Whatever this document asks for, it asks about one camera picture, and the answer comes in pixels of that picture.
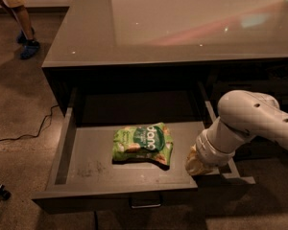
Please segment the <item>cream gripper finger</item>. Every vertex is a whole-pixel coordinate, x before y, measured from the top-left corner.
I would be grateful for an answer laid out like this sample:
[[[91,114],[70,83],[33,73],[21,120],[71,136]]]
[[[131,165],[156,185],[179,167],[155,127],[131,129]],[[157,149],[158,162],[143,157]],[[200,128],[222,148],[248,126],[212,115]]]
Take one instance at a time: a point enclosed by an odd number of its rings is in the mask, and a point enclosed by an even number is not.
[[[196,145],[190,148],[185,162],[185,169],[191,176],[208,174],[213,171],[209,165],[211,162],[211,153],[198,149]]]

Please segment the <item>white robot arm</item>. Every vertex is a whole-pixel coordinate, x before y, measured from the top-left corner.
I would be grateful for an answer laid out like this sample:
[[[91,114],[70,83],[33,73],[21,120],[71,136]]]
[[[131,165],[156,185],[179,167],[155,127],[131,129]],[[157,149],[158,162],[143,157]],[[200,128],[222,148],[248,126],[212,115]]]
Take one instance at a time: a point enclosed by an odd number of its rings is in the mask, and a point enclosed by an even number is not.
[[[196,138],[185,169],[191,175],[225,166],[235,151],[260,136],[288,150],[288,113],[267,94],[233,90],[221,97],[218,118]]]

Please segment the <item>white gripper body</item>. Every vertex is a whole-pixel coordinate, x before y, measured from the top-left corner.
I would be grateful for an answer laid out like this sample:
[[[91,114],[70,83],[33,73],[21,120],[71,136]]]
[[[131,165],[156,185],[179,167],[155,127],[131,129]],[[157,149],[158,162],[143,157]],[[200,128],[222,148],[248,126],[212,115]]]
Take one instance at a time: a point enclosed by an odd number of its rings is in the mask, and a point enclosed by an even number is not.
[[[208,141],[206,129],[196,138],[195,145],[200,161],[211,168],[225,166],[235,154],[235,152],[224,153],[215,149]]]

